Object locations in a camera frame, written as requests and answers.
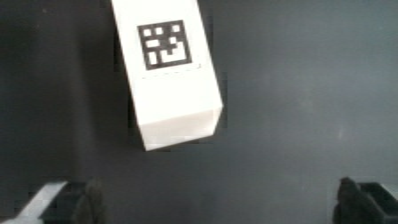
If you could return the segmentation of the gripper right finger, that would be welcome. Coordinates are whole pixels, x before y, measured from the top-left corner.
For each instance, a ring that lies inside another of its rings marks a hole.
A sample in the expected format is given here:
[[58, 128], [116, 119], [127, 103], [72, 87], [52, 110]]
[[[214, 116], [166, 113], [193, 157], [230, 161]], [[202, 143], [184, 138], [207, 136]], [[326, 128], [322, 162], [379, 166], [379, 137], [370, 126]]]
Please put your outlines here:
[[337, 224], [398, 224], [397, 184], [342, 179]]

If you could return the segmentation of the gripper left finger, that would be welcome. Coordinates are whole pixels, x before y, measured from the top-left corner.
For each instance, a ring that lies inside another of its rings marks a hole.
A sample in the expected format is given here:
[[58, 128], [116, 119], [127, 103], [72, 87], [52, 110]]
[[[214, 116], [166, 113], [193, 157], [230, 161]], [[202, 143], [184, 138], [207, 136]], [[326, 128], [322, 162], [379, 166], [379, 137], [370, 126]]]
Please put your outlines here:
[[58, 181], [43, 185], [15, 224], [106, 224], [102, 184]]

